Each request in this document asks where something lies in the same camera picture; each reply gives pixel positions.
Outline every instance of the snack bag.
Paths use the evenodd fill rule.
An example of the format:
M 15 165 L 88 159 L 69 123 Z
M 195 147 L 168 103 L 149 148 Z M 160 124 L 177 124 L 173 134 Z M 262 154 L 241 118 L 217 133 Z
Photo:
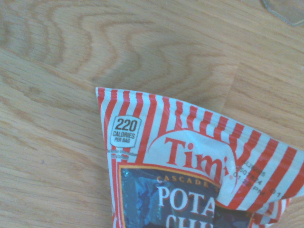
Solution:
M 97 88 L 113 228 L 266 228 L 304 194 L 304 152 L 180 100 Z

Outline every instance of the glass object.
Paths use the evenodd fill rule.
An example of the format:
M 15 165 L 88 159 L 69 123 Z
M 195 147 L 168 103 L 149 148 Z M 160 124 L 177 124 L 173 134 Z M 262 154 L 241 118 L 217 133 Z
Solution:
M 266 8 L 292 26 L 304 25 L 304 0 L 263 0 Z

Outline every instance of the wood grain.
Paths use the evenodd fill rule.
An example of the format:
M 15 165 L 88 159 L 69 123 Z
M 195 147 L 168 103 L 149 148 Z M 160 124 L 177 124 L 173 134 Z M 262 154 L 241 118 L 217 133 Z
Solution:
M 0 1 L 0 227 L 111 227 L 95 86 L 175 97 L 304 149 L 304 28 L 259 0 Z M 301 228 L 303 198 L 274 228 Z

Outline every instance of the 220 calories label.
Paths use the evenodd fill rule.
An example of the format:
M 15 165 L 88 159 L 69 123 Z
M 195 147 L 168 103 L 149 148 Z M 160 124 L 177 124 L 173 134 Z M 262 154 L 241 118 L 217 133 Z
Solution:
M 138 136 L 141 120 L 134 116 L 122 115 L 115 117 L 110 143 L 121 148 L 134 147 Z

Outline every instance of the tim's logo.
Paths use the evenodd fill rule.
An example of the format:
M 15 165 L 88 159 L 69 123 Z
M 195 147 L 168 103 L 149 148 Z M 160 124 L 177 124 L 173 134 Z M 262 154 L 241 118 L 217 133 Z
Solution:
M 190 130 L 172 131 L 156 138 L 143 163 L 191 171 L 218 184 L 224 179 L 236 181 L 236 159 L 230 145 Z
M 167 164 L 170 165 L 177 165 L 176 164 L 176 159 L 177 159 L 177 150 L 179 146 L 182 146 L 183 149 L 188 148 L 189 151 L 184 152 L 186 159 L 184 161 L 183 167 L 185 168 L 192 168 L 196 169 L 202 172 L 205 172 L 208 176 L 211 175 L 211 169 L 215 170 L 215 176 L 214 176 L 214 181 L 219 182 L 221 180 L 221 176 L 228 175 L 229 172 L 226 168 L 226 161 L 227 157 L 224 157 L 224 162 L 222 162 L 220 159 L 212 159 L 211 156 L 207 155 L 208 152 L 202 151 L 200 154 L 195 154 L 193 156 L 193 144 L 192 143 L 187 143 L 185 141 L 173 139 L 166 137 L 165 139 L 165 144 L 170 143 L 171 144 L 171 151 L 170 151 L 170 157 L 169 160 L 167 161 Z

